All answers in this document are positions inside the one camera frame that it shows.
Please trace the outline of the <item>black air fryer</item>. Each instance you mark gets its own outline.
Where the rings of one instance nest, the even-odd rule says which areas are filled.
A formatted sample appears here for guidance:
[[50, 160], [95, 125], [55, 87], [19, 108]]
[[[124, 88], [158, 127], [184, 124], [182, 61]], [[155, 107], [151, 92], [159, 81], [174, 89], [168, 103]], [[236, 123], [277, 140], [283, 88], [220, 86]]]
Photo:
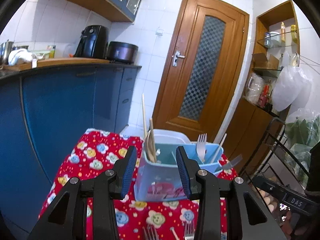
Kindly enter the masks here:
[[82, 32], [74, 57], [104, 59], [109, 30], [103, 25], [89, 25]]

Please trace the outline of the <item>red smiley-flower tablecloth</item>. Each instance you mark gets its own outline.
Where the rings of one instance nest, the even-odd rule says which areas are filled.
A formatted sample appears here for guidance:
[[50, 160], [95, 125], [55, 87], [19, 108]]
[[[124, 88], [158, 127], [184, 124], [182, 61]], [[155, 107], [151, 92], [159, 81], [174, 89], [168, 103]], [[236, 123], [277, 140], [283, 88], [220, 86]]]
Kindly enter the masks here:
[[[87, 129], [60, 165], [40, 213], [44, 213], [70, 178], [95, 178], [124, 158], [131, 145], [136, 147], [137, 157], [140, 158], [143, 148], [141, 137]], [[171, 227], [174, 227], [179, 239], [183, 239], [185, 222], [197, 221], [199, 201], [139, 202], [135, 200], [133, 189], [130, 189], [123, 200], [114, 201], [114, 207], [120, 239], [144, 239], [143, 227], [147, 225], [156, 228], [160, 239], [175, 239]]]

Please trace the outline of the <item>white plastic stick utensil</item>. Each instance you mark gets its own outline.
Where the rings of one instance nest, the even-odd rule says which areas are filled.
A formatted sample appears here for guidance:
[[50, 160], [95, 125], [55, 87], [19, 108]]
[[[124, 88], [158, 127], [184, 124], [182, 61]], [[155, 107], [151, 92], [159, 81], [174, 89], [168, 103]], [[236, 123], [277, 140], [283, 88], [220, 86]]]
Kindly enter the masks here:
[[173, 234], [173, 236], [175, 237], [176, 240], [180, 240], [178, 235], [177, 235], [177, 233], [176, 233], [176, 231], [175, 231], [175, 229], [174, 229], [174, 227], [171, 227], [170, 231], [172, 232], [172, 234]]

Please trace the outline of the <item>red sauce bottle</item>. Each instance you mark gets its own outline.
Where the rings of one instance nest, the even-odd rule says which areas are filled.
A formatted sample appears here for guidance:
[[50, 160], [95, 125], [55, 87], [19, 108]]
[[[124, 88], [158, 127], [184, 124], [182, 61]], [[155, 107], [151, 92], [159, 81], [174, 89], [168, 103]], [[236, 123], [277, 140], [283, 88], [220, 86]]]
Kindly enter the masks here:
[[267, 104], [269, 88], [270, 88], [270, 85], [268, 83], [264, 85], [263, 91], [259, 96], [258, 106], [260, 108], [264, 108], [265, 105]]

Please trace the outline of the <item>silver metal fork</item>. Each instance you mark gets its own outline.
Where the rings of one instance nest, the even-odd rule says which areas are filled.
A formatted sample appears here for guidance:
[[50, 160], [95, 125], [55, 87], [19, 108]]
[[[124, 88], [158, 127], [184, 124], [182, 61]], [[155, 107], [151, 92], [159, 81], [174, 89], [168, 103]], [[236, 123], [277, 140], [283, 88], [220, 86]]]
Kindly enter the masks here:
[[159, 235], [153, 225], [143, 227], [143, 233], [145, 240], [159, 240]]

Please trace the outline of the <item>tray of eggs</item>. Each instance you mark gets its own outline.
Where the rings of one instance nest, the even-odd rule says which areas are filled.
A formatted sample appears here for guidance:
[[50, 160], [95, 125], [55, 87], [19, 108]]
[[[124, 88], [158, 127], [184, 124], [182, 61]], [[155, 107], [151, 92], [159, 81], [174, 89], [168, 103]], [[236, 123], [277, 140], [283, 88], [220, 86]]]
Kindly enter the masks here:
[[269, 211], [274, 213], [280, 211], [280, 204], [276, 198], [271, 194], [257, 187], [257, 192], [262, 196], [264, 203], [267, 205]]

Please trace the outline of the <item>wooden door with glass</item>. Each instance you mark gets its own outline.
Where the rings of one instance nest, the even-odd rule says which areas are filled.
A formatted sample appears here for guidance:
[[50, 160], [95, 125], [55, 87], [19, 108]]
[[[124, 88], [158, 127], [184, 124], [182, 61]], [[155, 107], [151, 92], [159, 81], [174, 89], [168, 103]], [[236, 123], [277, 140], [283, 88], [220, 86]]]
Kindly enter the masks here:
[[[182, 0], [153, 110], [155, 128], [213, 141], [244, 61], [248, 13], [222, 0]], [[172, 66], [179, 50], [185, 59]]]

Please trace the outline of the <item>wooden shelf cabinet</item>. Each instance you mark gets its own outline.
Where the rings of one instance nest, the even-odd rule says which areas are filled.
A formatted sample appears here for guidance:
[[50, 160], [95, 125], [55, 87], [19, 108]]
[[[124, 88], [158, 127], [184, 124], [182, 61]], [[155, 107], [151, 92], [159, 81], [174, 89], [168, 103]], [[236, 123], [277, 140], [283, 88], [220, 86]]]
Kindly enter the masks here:
[[268, 154], [263, 139], [268, 132], [278, 135], [289, 111], [273, 107], [272, 90], [290, 56], [298, 55], [299, 30], [293, 2], [288, 0], [256, 18], [249, 72], [245, 75], [240, 100], [226, 130], [224, 153], [228, 160], [242, 159], [238, 174], [253, 174]]

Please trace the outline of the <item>orange bottle on shelf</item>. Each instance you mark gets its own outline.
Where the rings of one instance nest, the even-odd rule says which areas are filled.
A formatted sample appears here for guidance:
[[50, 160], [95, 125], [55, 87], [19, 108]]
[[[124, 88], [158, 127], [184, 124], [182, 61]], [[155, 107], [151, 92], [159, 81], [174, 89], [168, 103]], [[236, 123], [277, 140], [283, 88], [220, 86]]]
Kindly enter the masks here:
[[280, 38], [282, 43], [286, 42], [286, 27], [284, 22], [281, 22], [280, 25]]

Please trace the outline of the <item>glass jar on shelf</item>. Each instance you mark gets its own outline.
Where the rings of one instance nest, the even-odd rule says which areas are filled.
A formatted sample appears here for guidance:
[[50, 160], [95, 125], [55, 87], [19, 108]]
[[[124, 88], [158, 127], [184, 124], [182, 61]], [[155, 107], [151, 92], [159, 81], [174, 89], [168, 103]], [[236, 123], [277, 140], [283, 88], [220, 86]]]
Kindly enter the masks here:
[[272, 46], [271, 34], [269, 32], [266, 32], [264, 34], [264, 47], [271, 48], [271, 46]]

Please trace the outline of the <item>brown wooden chopstick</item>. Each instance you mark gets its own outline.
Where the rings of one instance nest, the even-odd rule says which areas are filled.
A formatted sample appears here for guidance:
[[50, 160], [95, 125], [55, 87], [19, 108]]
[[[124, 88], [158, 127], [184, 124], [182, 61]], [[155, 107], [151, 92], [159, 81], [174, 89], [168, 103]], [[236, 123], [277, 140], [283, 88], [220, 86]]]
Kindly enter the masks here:
[[157, 162], [157, 157], [156, 157], [156, 146], [155, 146], [155, 138], [154, 138], [154, 131], [153, 131], [153, 119], [150, 118], [150, 131], [151, 131], [151, 141], [152, 141], [152, 146], [153, 146], [153, 152], [156, 158]]

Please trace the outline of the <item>white plastic spoon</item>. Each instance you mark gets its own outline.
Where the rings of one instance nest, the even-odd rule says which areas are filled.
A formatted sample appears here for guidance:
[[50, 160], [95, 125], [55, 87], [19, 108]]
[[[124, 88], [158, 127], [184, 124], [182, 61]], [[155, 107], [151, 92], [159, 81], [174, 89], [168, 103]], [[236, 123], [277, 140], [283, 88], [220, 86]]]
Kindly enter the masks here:
[[148, 131], [146, 139], [144, 141], [144, 148], [146, 155], [148, 156], [148, 160], [152, 163], [156, 162], [156, 158], [153, 152], [153, 146], [152, 146], [152, 141], [151, 141], [151, 131]]

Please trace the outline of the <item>light wooden chopstick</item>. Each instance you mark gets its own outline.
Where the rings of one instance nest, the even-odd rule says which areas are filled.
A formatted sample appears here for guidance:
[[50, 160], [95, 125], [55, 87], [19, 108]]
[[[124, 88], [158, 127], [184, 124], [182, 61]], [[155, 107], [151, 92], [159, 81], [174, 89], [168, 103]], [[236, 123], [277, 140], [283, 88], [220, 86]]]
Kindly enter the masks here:
[[142, 117], [143, 117], [143, 132], [144, 132], [144, 140], [148, 135], [147, 126], [146, 126], [146, 114], [145, 114], [145, 98], [144, 93], [142, 94]]

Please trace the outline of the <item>white fork in box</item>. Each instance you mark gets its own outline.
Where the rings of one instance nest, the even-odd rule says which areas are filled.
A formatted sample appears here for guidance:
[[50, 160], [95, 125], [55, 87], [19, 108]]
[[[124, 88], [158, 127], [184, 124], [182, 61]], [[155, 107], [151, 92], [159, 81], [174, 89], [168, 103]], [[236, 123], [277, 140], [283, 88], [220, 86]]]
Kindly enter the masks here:
[[207, 142], [207, 134], [200, 134], [197, 143], [196, 143], [196, 153], [199, 159], [204, 163], [204, 157], [206, 154], [206, 142]]

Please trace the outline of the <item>white cloth on counter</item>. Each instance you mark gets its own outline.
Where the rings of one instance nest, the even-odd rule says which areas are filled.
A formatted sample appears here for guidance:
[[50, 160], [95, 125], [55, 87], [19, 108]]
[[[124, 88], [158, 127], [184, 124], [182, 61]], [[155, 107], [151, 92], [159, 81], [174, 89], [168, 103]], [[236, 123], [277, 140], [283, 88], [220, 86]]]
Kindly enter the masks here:
[[32, 68], [37, 67], [37, 56], [26, 49], [18, 49], [10, 52], [8, 56], [8, 65], [31, 63]]

